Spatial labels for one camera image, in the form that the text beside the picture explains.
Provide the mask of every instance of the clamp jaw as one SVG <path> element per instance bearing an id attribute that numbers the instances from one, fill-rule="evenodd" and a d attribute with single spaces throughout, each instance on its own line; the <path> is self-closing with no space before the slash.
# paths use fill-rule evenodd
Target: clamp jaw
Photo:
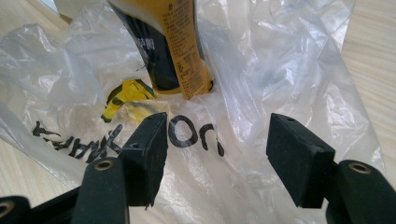
<path id="1" fill-rule="evenodd" d="M 296 206 L 321 208 L 328 223 L 396 223 L 396 193 L 373 166 L 333 161 L 335 150 L 297 120 L 272 114 L 266 153 Z"/>
<path id="2" fill-rule="evenodd" d="M 0 198 L 0 223 L 129 223 L 129 206 L 154 204 L 163 179 L 166 113 L 143 120 L 117 158 L 91 162 L 82 184 L 31 208 L 20 196 Z"/>

